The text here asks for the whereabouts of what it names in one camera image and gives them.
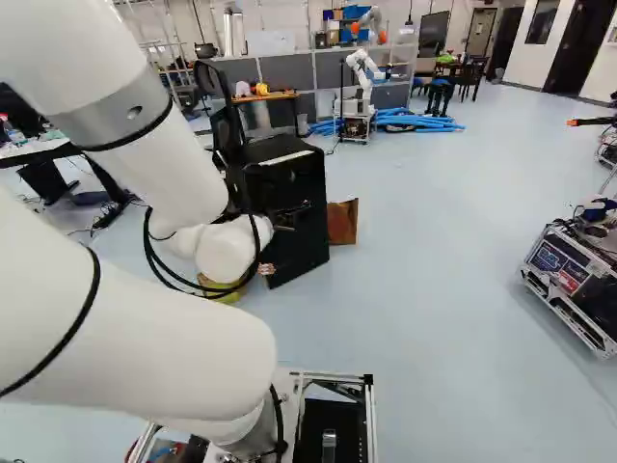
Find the desk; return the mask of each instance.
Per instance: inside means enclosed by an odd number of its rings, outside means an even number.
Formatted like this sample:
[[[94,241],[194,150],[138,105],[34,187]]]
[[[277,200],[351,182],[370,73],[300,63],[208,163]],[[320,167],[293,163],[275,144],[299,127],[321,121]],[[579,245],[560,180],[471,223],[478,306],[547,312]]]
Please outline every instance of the desk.
[[[26,164],[79,154],[82,154],[81,150],[74,146],[68,138],[58,138],[46,142],[34,140],[19,148],[15,145],[7,144],[0,149],[0,169],[24,166]]]
[[[53,162],[50,163],[50,161],[81,154],[83,154],[83,152],[74,146],[68,138],[58,138],[48,141],[32,140],[22,147],[15,147],[12,144],[7,144],[0,149],[0,169],[27,166],[24,168],[21,176],[40,196],[45,198],[46,205],[52,205],[74,189],[79,184],[79,181],[72,181],[66,188],[62,188],[61,185],[64,181],[60,175],[60,171],[58,171],[53,165]],[[80,193],[75,196],[71,195],[71,200],[76,205],[99,204],[109,199],[118,204],[128,203],[128,195],[116,184],[109,174],[88,156],[86,156],[86,159],[93,169],[93,173],[107,191],[107,194],[103,192]],[[40,183],[39,179],[41,176],[48,177],[50,182],[56,182],[54,185],[56,190],[53,194],[50,193],[49,196],[46,196],[43,191],[45,187],[43,185],[36,185],[37,182]]]
[[[251,96],[240,96],[239,98],[232,98],[231,101],[233,104],[245,104],[245,103],[254,103],[256,101],[273,101],[277,99],[286,99],[291,102],[291,111],[293,114],[293,126],[296,129],[296,137],[300,137],[300,130],[298,129],[298,114],[296,110],[296,100],[300,97],[300,94],[296,91],[290,92],[272,92],[269,95],[259,96],[259,95],[251,95]]]

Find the brown paper bag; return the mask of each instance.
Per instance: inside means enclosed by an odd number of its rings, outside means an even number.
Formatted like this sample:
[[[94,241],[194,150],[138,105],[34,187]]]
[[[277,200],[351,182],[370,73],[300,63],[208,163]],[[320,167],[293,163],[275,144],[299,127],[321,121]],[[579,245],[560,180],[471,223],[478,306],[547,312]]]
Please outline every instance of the brown paper bag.
[[[328,203],[330,244],[356,244],[358,235],[358,198],[344,203]]]

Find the water bottle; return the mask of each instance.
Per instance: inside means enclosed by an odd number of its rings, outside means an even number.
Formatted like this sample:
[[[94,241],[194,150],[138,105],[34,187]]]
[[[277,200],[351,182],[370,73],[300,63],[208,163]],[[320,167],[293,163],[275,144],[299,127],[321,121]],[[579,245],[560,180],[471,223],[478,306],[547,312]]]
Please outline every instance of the water bottle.
[[[24,136],[23,133],[21,133],[21,130],[14,128],[11,125],[9,119],[3,117],[2,122],[4,126],[4,132],[7,134],[7,136],[11,139],[11,141],[16,147],[20,147],[28,143],[28,139]]]

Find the window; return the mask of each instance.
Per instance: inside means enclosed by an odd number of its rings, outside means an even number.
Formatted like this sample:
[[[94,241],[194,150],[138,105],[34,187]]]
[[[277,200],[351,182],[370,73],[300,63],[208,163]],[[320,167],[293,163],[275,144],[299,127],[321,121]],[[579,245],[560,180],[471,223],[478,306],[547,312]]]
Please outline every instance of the window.
[[[525,43],[545,44],[559,9],[559,0],[538,0]]]

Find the doorway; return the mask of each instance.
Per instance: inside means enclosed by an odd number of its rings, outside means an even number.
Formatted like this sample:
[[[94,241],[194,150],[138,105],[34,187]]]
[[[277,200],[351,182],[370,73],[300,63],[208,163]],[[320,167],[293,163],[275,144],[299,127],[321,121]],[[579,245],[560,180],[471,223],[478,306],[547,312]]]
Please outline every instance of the doorway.
[[[497,8],[475,8],[467,37],[466,53],[473,56],[486,56],[489,39],[493,33]]]
[[[544,92],[578,96],[594,64],[617,0],[577,0],[550,67]]]
[[[507,8],[503,11],[495,38],[495,45],[493,46],[493,53],[491,54],[491,62],[486,70],[486,78],[488,80],[493,80],[496,77],[495,69],[505,69],[508,66],[510,54],[514,47],[514,40],[517,37],[517,32],[519,32],[523,10],[523,7],[516,7]]]

